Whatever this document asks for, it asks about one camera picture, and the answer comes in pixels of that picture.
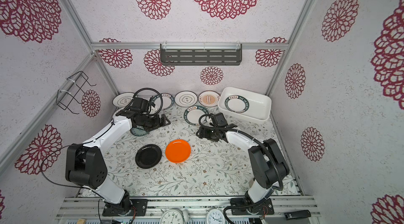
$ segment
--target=plate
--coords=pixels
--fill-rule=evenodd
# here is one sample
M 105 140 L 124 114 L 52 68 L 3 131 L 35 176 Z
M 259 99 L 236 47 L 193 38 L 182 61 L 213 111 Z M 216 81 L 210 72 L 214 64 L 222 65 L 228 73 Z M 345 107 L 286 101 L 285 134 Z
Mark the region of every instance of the plate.
M 174 97 L 171 94 L 161 93 L 161 96 L 163 97 L 162 110 L 169 109 L 170 107 L 172 107 L 174 105 Z M 155 104 L 154 108 L 159 109 L 160 103 L 161 103 L 160 97 L 158 95 L 155 95 L 155 96 L 153 96 L 151 101 Z
M 182 163 L 191 155 L 191 146 L 188 142 L 177 139 L 170 142 L 166 147 L 166 157 L 170 162 Z
M 130 129 L 130 133 L 134 136 L 145 136 L 149 134 L 146 132 L 142 126 L 133 127 Z
M 245 97 L 233 95 L 227 97 L 227 99 L 225 100 L 225 106 L 227 109 L 229 109 L 229 111 L 242 113 L 249 109 L 250 104 Z
M 159 146 L 148 144 L 139 149 L 134 160 L 142 169 L 150 169 L 158 164 L 162 156 Z
M 199 126 L 199 118 L 202 115 L 207 115 L 209 114 L 209 111 L 200 105 L 194 105 L 191 107 L 188 107 L 187 110 L 184 112 L 184 119 L 186 122 L 188 122 L 191 125 L 194 126 Z M 202 120 L 202 124 L 205 123 L 207 120 L 207 117 L 205 117 Z
M 114 98 L 112 101 L 114 106 L 117 107 L 125 107 L 129 102 L 133 99 L 134 93 L 131 92 L 125 92 L 122 93 Z
M 175 103 L 182 107 L 195 105 L 197 101 L 198 97 L 191 91 L 182 91 L 179 94 L 175 95 Z
M 219 102 L 220 94 L 215 91 L 204 91 L 199 94 L 198 100 L 201 105 L 206 107 L 214 107 L 217 106 Z

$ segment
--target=white alarm clock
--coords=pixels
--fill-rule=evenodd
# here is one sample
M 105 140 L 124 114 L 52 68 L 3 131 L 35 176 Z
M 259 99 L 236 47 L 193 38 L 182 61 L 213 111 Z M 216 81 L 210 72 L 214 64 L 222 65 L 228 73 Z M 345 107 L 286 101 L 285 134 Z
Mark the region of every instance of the white alarm clock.
M 172 208 L 166 211 L 160 218 L 160 224 L 185 224 L 189 221 L 187 210 L 180 211 Z
M 225 224 L 225 216 L 219 209 L 212 209 L 206 214 L 206 224 Z

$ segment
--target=clock face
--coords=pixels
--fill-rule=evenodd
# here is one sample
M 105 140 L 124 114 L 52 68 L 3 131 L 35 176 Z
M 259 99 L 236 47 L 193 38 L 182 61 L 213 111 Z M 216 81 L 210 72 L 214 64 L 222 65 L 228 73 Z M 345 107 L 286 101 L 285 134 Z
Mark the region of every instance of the clock face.
M 177 209 L 170 209 L 163 214 L 160 224 L 184 224 L 182 212 Z
M 212 209 L 206 216 L 207 224 L 225 224 L 225 216 L 220 210 Z

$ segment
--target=black mounting plate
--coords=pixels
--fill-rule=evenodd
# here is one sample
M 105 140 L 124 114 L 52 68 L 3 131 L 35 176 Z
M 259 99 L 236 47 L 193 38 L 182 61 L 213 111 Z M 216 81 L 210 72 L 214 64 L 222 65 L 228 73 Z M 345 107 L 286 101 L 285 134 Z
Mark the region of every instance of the black mounting plate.
M 239 206 L 239 205 L 245 205 L 245 204 L 246 203 L 243 198 L 230 199 L 231 206 Z M 231 213 L 233 215 L 251 215 L 245 208 L 244 209 L 232 209 Z M 268 214 L 273 215 L 275 213 L 274 207 L 272 206 L 271 199 L 266 199 L 266 200 L 264 200 L 264 202 L 262 204 L 260 204 L 259 206 L 256 206 L 253 214 L 254 215 L 264 215 L 264 213 L 266 215 L 268 215 Z
M 148 207 L 148 200 L 147 199 L 130 199 L 132 203 L 132 207 L 136 208 L 136 215 L 135 216 L 145 216 L 146 209 Z M 133 209 L 128 213 L 128 215 L 133 216 Z M 120 216 L 117 212 L 115 212 L 112 208 L 107 207 L 104 208 L 102 212 L 102 216 Z

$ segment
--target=orange plate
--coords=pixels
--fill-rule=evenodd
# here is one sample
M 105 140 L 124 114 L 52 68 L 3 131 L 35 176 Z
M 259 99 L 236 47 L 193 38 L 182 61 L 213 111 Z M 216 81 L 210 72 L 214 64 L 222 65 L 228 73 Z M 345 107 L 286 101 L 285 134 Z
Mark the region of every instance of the orange plate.
M 177 139 L 166 147 L 166 157 L 170 162 L 182 163 L 191 155 L 191 146 L 184 140 Z

